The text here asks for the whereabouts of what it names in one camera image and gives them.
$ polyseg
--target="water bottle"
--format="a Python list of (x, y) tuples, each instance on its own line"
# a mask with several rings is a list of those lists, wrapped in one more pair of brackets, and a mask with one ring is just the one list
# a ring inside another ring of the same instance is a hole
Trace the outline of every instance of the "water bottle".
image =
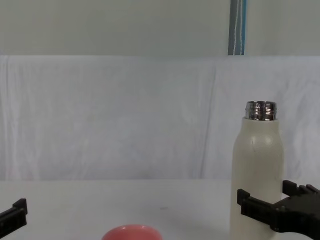
[(277, 105), (270, 101), (249, 101), (232, 154), (230, 239), (271, 240), (276, 233), (266, 224), (241, 215), (237, 190), (275, 203), (281, 199), (284, 148), (279, 134)]

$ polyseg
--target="white table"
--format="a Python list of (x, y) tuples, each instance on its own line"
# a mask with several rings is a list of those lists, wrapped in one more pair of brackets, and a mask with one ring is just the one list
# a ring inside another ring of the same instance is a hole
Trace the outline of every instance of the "white table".
[(0, 193), (1, 211), (26, 198), (29, 212), (27, 226), (4, 240), (100, 240), (124, 224), (153, 226), (164, 240), (228, 239), (229, 181), (0, 182)]

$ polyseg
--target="white fabric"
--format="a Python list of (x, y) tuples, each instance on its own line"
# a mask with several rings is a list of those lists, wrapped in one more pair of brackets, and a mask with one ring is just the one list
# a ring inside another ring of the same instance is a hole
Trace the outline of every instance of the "white fabric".
[(0, 57), (0, 179), (228, 179), (246, 101), (320, 170), (320, 57)]
[(1, 178), (199, 178), (213, 65), (212, 59), (2, 57)]

